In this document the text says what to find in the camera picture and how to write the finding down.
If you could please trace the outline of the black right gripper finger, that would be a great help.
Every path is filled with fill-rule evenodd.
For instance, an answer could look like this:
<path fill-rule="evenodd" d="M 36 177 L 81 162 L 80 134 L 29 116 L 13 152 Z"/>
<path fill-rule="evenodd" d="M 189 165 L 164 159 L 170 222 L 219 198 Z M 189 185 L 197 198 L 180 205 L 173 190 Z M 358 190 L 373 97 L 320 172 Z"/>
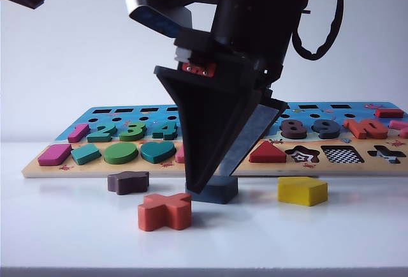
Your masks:
<path fill-rule="evenodd" d="M 256 108 L 256 73 L 232 65 L 213 77 L 162 66 L 154 73 L 177 105 L 187 188 L 199 193 Z"/>
<path fill-rule="evenodd" d="M 219 165 L 220 176 L 230 176 L 234 173 L 287 106 L 286 102 L 272 98 L 271 94 L 262 97 Z"/>

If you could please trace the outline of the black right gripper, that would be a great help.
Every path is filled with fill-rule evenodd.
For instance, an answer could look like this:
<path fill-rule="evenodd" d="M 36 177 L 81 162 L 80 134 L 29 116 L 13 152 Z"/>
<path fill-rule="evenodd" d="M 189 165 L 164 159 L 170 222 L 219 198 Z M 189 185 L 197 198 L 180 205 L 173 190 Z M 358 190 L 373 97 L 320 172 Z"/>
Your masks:
<path fill-rule="evenodd" d="M 209 33 L 183 28 L 177 47 L 191 51 L 187 63 L 200 67 L 201 76 L 213 77 L 222 66 L 245 66 L 255 71 L 257 98 L 277 80 L 306 0 L 174 0 L 185 6 L 207 3 L 217 6 Z"/>

